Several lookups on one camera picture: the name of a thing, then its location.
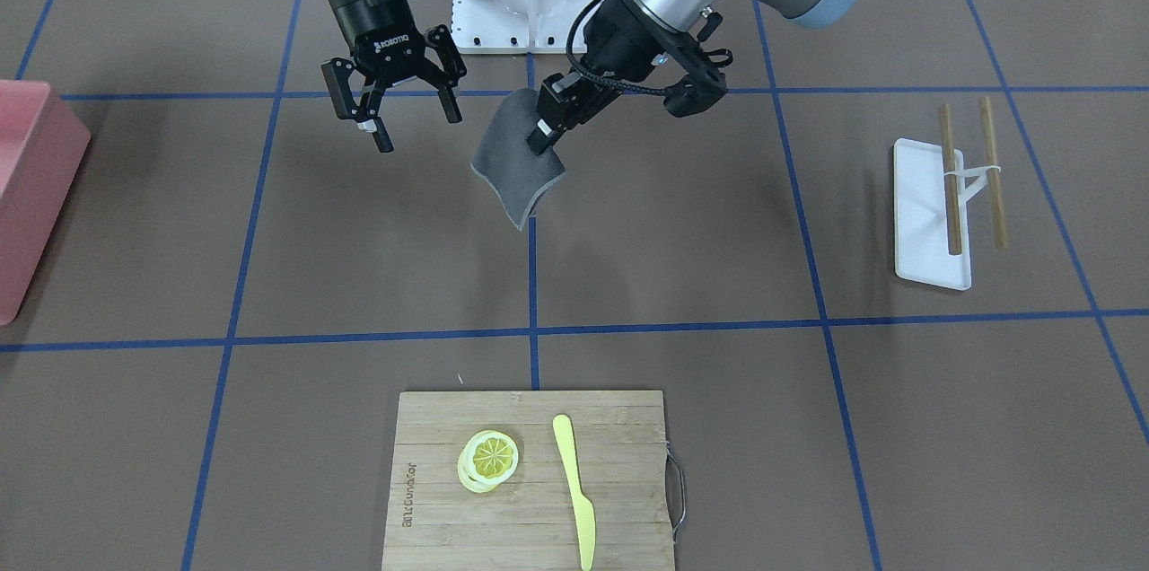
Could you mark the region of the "yellow lemon slices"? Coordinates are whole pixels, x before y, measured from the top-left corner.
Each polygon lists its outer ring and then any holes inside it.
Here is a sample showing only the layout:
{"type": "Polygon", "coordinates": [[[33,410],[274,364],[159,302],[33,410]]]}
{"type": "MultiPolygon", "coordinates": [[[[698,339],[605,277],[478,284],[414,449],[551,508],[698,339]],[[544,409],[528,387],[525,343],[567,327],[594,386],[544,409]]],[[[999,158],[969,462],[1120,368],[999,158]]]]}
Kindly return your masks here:
{"type": "Polygon", "coordinates": [[[511,435],[485,429],[472,435],[457,458],[457,478],[469,492],[485,494],[504,484],[520,464],[520,448],[511,435]]]}

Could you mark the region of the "white rectangular tray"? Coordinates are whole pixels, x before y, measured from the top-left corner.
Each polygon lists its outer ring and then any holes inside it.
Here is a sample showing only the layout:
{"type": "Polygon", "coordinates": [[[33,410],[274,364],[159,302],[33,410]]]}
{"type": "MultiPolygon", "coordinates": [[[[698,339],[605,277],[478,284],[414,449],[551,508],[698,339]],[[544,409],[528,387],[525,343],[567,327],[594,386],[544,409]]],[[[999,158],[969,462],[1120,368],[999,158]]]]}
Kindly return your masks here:
{"type": "Polygon", "coordinates": [[[971,256],[949,250],[943,147],[899,138],[893,145],[894,268],[908,281],[970,290],[971,256]]]}

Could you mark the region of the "bamboo cutting board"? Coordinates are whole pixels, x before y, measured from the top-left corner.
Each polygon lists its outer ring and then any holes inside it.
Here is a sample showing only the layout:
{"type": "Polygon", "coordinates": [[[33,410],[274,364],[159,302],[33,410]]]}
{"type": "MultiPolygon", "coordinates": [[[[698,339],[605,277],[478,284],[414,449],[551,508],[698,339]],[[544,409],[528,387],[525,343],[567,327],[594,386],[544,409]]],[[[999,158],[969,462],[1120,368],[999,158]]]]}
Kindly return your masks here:
{"type": "Polygon", "coordinates": [[[385,570],[578,570],[577,522],[553,433],[566,415],[592,503],[595,570],[673,570],[660,391],[406,391],[399,395],[385,570]],[[457,461],[471,437],[512,437],[520,464],[487,493],[457,461]]]}

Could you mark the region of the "yellow plastic knife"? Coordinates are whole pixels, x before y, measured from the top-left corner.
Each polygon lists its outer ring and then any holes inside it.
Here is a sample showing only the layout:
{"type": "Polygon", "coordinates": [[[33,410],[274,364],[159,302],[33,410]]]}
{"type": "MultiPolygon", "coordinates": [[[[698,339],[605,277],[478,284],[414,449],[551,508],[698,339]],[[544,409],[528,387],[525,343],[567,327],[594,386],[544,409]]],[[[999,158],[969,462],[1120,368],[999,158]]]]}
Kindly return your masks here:
{"type": "Polygon", "coordinates": [[[572,510],[574,510],[574,528],[580,570],[592,570],[597,549],[597,520],[594,506],[583,492],[580,483],[577,443],[574,442],[574,425],[566,412],[558,412],[552,420],[552,429],[557,440],[557,449],[566,477],[572,510]]]}

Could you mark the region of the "white chopstick connector clip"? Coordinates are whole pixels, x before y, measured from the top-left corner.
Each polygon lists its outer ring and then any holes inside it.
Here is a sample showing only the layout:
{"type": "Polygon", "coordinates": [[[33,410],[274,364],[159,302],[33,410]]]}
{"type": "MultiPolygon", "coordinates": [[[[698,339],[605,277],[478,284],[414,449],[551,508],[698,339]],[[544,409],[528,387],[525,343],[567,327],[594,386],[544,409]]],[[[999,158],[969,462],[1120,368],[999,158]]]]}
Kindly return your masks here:
{"type": "Polygon", "coordinates": [[[957,173],[959,173],[961,210],[963,210],[963,208],[967,206],[970,199],[981,193],[982,190],[986,190],[987,183],[985,171],[987,165],[978,165],[972,167],[972,169],[965,169],[964,162],[961,161],[961,159],[963,159],[961,151],[956,151],[956,156],[957,169],[959,169],[957,173]]]}

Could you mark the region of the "pink plastic bin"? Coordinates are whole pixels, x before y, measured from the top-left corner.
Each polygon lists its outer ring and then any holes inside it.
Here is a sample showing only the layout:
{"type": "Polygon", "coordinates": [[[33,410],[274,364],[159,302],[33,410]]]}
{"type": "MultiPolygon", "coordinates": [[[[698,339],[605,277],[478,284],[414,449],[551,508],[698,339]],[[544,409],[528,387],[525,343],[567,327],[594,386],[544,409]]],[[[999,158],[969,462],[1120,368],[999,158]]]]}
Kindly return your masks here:
{"type": "Polygon", "coordinates": [[[91,132],[48,83],[1,83],[1,321],[18,316],[91,132]]]}

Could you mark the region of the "dark grey cloth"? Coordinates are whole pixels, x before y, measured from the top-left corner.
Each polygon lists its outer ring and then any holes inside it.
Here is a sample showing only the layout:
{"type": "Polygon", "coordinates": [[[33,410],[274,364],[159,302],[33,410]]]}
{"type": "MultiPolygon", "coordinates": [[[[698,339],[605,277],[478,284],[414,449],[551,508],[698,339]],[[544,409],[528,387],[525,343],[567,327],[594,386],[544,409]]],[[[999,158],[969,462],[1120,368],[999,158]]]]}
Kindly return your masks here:
{"type": "Polygon", "coordinates": [[[538,129],[535,88],[506,97],[481,136],[471,169],[494,191],[512,227],[524,231],[547,191],[564,178],[566,167],[552,149],[535,154],[529,136],[538,129]]]}

